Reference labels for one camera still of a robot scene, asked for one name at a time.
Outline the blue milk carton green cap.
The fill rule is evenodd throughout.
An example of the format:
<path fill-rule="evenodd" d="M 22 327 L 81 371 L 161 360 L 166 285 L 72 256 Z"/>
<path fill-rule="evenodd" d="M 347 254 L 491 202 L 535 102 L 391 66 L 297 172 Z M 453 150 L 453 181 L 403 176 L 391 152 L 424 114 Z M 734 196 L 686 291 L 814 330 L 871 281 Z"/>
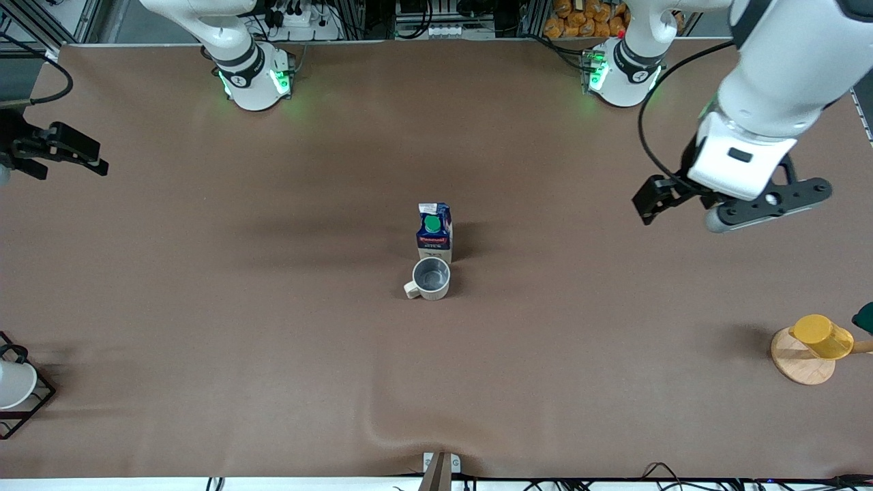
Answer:
<path fill-rule="evenodd" d="M 420 227 L 415 234 L 419 258 L 437 257 L 452 263 L 454 232 L 449 205 L 439 203 L 418 204 Z"/>

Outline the white ribbed mug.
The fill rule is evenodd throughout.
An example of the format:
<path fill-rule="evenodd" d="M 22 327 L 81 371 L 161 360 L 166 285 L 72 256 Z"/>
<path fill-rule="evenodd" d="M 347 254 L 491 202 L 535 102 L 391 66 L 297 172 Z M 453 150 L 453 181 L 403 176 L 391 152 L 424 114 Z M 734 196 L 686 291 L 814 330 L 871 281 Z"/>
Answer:
<path fill-rule="evenodd" d="M 412 280 L 403 286 L 406 298 L 438 301 L 449 291 L 449 264 L 439 257 L 421 258 L 412 270 Z"/>

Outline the yellow plastic cup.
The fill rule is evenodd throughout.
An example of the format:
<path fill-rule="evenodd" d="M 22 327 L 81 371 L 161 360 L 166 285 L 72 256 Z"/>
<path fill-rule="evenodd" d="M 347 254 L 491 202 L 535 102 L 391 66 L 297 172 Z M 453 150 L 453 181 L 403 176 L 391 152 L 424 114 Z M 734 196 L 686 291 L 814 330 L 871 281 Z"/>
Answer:
<path fill-rule="evenodd" d="M 854 337 L 847 329 L 820 314 L 801 317 L 789 327 L 789 335 L 810 349 L 815 357 L 827 361 L 847 357 L 855 345 Z"/>

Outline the white cup in rack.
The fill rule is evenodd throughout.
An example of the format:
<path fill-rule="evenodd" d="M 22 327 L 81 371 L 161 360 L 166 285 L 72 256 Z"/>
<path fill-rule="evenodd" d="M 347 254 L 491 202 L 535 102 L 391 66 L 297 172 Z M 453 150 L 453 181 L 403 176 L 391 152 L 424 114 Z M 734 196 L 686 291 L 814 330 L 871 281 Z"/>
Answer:
<path fill-rule="evenodd" d="M 30 363 L 0 359 L 0 410 L 25 401 L 38 383 L 38 371 Z"/>

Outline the round wooden board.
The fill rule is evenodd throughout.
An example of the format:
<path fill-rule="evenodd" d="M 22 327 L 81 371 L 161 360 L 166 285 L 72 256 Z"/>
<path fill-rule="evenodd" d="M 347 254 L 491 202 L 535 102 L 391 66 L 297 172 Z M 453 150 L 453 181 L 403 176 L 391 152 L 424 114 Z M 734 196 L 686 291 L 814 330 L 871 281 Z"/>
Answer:
<path fill-rule="evenodd" d="M 789 328 L 781 329 L 772 338 L 769 357 L 777 370 L 787 379 L 800 385 L 825 383 L 835 372 L 836 364 L 849 355 L 873 355 L 873 340 L 854 342 L 847 355 L 836 359 L 823 359 L 807 345 L 790 335 Z"/>

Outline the brown table cloth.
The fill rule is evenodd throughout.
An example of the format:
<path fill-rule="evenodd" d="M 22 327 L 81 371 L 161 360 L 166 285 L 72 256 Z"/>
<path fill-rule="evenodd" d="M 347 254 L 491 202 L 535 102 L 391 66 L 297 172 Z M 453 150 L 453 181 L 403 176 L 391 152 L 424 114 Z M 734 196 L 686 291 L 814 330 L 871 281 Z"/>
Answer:
<path fill-rule="evenodd" d="M 57 397 L 3 477 L 873 473 L 873 355 L 803 387 L 768 357 L 873 301 L 873 146 L 851 97 L 792 151 L 832 199 L 709 233 L 643 226 L 635 109 L 534 42 L 313 46 L 292 99 L 224 97 L 194 46 L 63 48 L 26 111 L 101 143 L 0 187 L 0 330 Z M 408 299 L 418 204 L 447 295 Z"/>

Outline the long white power strip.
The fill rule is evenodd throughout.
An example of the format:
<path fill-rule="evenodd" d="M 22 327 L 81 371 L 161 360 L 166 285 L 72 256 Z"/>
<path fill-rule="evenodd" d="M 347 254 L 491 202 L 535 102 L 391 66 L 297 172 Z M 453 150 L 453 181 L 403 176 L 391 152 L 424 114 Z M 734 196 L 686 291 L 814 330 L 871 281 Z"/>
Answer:
<path fill-rule="evenodd" d="M 496 37 L 493 24 L 479 22 L 467 23 L 436 23 L 428 28 L 427 38 L 439 38 L 440 40 L 489 40 Z"/>

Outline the white power strip with plugs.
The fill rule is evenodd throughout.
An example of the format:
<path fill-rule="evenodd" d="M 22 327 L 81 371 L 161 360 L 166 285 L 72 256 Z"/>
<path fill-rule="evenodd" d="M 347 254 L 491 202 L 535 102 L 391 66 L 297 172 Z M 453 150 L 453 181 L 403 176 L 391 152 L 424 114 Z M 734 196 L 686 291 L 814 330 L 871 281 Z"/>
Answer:
<path fill-rule="evenodd" d="M 266 40 L 329 42 L 347 40 L 336 7 L 317 0 L 261 0 Z"/>

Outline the aluminium frame profile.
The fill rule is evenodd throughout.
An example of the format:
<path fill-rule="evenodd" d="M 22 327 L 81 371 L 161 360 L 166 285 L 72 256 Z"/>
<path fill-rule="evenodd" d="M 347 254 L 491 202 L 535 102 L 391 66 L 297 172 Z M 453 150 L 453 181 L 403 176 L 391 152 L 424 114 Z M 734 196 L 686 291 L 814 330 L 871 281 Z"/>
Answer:
<path fill-rule="evenodd" d="M 57 58 L 66 44 L 99 40 L 113 0 L 0 0 L 0 58 Z"/>

